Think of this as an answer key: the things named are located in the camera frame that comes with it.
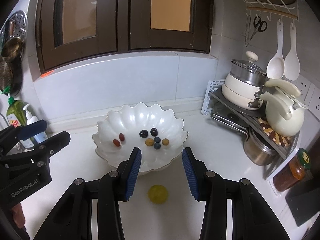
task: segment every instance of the white kettle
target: white kettle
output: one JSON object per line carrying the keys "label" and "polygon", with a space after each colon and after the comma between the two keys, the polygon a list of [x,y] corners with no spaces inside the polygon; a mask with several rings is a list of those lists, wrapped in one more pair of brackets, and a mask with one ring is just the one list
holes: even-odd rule
{"label": "white kettle", "polygon": [[300,90],[290,82],[270,79],[266,87],[275,87],[273,94],[264,92],[261,100],[267,101],[266,118],[271,128],[284,137],[297,134],[304,121],[304,111],[308,106],[302,98]]}

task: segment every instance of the white spoon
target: white spoon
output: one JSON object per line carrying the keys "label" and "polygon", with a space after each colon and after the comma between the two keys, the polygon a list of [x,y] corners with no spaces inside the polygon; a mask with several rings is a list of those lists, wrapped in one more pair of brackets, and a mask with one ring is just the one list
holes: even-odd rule
{"label": "white spoon", "polygon": [[278,30],[278,51],[269,61],[267,66],[268,78],[281,79],[284,74],[284,60],[282,56],[283,45],[283,22],[280,19],[277,21]]}
{"label": "white spoon", "polygon": [[290,24],[290,40],[291,48],[284,60],[284,75],[290,80],[296,80],[300,73],[300,62],[297,56],[297,42],[296,42],[296,26]]}

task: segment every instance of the kitchen countertop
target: kitchen countertop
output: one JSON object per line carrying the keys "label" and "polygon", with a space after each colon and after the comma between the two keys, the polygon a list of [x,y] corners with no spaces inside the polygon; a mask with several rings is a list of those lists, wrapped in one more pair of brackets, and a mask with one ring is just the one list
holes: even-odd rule
{"label": "kitchen countertop", "polygon": [[[252,163],[244,153],[244,136],[224,128],[200,111],[176,114],[189,132],[185,147],[191,147],[196,159],[205,163],[225,179],[248,178],[270,205],[292,240],[300,240],[316,219],[314,216],[299,228],[284,199],[277,196],[264,180],[264,167]],[[51,209],[76,178],[85,181],[100,179],[113,170],[95,153],[92,134],[96,127],[70,130],[70,144],[50,158],[52,182],[22,202],[26,228],[33,239]],[[147,197],[154,184],[169,191],[166,203],[153,204]],[[228,204],[227,240],[232,239],[231,201]],[[197,202],[190,193],[181,156],[162,171],[139,176],[128,202],[119,202],[126,240],[136,239],[199,239],[205,202]],[[92,239],[97,239],[96,210],[93,211]]]}

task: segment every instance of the scissors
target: scissors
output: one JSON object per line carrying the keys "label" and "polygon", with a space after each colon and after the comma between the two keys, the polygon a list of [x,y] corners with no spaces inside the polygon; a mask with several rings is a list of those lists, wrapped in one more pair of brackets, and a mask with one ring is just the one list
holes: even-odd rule
{"label": "scissors", "polygon": [[254,31],[251,35],[251,38],[249,39],[249,41],[251,41],[251,39],[253,38],[253,36],[257,33],[257,32],[264,32],[267,28],[268,28],[268,24],[266,21],[262,21],[261,17],[260,16],[256,16],[254,19],[253,19],[253,26],[254,26]]}

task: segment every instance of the white bowl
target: white bowl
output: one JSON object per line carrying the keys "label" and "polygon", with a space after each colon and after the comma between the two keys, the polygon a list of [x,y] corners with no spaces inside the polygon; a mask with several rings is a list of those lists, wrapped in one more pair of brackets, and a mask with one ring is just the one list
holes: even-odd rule
{"label": "white bowl", "polygon": [[[161,140],[169,139],[169,145],[161,142],[161,148],[156,150],[145,144],[146,138],[141,138],[139,132],[147,130],[148,138],[154,138],[150,134],[153,127],[158,130]],[[120,133],[124,134],[125,140],[117,147],[113,139],[120,141]],[[106,120],[98,122],[98,133],[92,135],[92,139],[97,145],[96,153],[115,168],[129,159],[134,147],[139,147],[142,152],[141,175],[169,165],[181,154],[187,136],[188,132],[183,130],[183,119],[175,118],[173,110],[164,111],[158,104],[146,106],[138,103],[135,107],[124,105],[118,112],[109,111]]]}

